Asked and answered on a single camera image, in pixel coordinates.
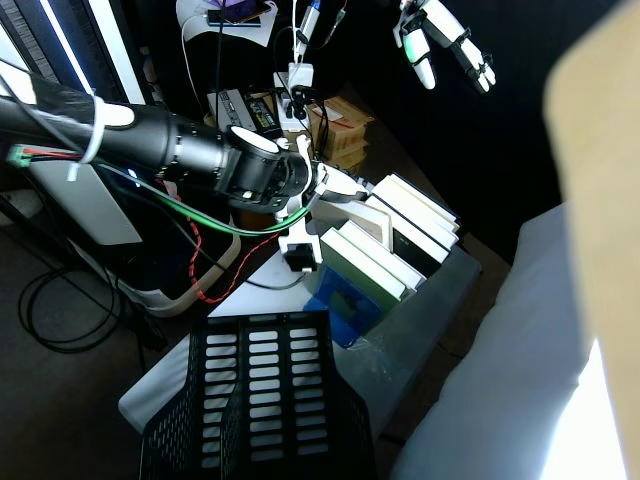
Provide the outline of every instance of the dark floor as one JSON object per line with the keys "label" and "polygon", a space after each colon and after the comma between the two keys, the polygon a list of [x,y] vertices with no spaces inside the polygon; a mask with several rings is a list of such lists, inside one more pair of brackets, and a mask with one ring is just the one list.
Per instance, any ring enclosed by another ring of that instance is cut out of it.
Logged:
{"label": "dark floor", "polygon": [[[358,102],[353,92],[347,96]],[[371,146],[364,176],[376,181],[397,171],[437,195],[383,125],[371,124],[367,138]],[[464,246],[482,264],[483,275],[444,335],[443,348],[433,352],[377,442],[381,480],[388,477],[403,442],[437,401],[444,380],[459,361],[457,356],[469,349],[508,273],[508,265],[472,235],[464,237]],[[47,268],[4,235],[0,235],[0,252],[0,478],[136,478],[140,437],[117,409],[119,397],[141,376],[134,335],[119,329],[103,345],[82,355],[45,350],[21,329],[15,304],[24,285]],[[109,300],[105,285],[89,275],[75,275],[91,293]],[[89,328],[103,316],[64,282],[51,284],[34,311],[42,319],[43,333],[61,336]],[[184,320],[163,320],[160,326],[170,346],[189,328]],[[149,365],[166,351],[147,352]]]}

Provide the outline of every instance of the white robotic hand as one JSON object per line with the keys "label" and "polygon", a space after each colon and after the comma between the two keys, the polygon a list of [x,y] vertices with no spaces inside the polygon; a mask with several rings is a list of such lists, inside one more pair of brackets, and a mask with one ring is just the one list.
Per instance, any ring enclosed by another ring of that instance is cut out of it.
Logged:
{"label": "white robotic hand", "polygon": [[469,40],[470,32],[440,0],[402,0],[400,20],[393,29],[398,48],[404,46],[409,62],[422,84],[429,90],[436,86],[430,60],[427,36],[443,48],[451,48],[454,56],[482,93],[496,83],[491,57],[483,55]]}

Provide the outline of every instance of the white book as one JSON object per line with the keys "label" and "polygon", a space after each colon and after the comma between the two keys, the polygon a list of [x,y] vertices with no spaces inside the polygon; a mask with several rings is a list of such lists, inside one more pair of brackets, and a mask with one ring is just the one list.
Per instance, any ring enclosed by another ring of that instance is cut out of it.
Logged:
{"label": "white book", "polygon": [[325,263],[360,288],[384,311],[397,305],[409,293],[404,283],[374,262],[335,228],[320,239]]}
{"label": "white book", "polygon": [[458,242],[458,236],[449,229],[449,223],[443,226],[446,221],[440,215],[393,181],[385,178],[375,186],[373,194],[446,249],[451,249]]}
{"label": "white book", "polygon": [[380,242],[349,220],[339,230],[340,235],[367,254],[407,287],[417,290],[426,277],[397,255],[387,250]]}
{"label": "white book", "polygon": [[395,210],[387,207],[384,203],[378,200],[375,197],[369,197],[365,202],[367,205],[371,205],[378,210],[382,210],[386,212],[391,217],[391,225],[395,230],[404,235],[409,241],[415,244],[420,250],[427,253],[431,258],[436,260],[438,263],[444,262],[444,260],[449,255],[449,252],[443,248],[441,245],[438,245],[427,235],[422,233],[416,227],[407,222],[404,218],[402,218]]}
{"label": "white book", "polygon": [[429,198],[428,195],[425,195],[420,190],[415,188],[413,185],[405,182],[402,178],[400,178],[395,173],[393,175],[387,176],[387,178],[389,178],[392,182],[396,183],[397,185],[405,189],[407,192],[409,192],[411,195],[416,197],[418,200],[424,203],[431,210],[433,210],[442,218],[444,218],[448,223],[451,224],[453,228],[452,230],[453,232],[456,232],[460,228],[460,225],[456,223],[458,221],[456,216],[452,214],[450,211],[448,211],[446,208],[444,208],[442,205],[440,205],[438,202]]}
{"label": "white book", "polygon": [[316,220],[342,225],[353,220],[365,232],[391,249],[391,219],[389,215],[362,202],[329,203],[320,200],[311,211]]}

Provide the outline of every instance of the gray table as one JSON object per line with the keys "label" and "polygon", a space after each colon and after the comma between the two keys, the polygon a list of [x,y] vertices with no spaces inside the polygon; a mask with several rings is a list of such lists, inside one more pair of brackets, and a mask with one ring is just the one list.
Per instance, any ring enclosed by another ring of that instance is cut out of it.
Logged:
{"label": "gray table", "polygon": [[[338,371],[367,403],[374,438],[382,433],[479,273],[480,264],[454,248],[416,294],[392,310],[354,347],[343,349],[333,344]],[[297,275],[276,253],[251,280],[286,285]],[[310,298],[304,284],[271,291],[245,283],[210,316],[301,311]],[[139,432],[184,385],[188,351],[187,336],[118,402],[122,415]]]}

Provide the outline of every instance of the black plastic basket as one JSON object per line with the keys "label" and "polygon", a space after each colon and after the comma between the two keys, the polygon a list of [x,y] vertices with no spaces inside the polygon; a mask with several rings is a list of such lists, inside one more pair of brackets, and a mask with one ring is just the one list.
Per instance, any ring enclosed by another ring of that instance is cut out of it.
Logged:
{"label": "black plastic basket", "polygon": [[208,319],[184,388],[144,431],[140,478],[375,478],[364,401],[326,312]]}

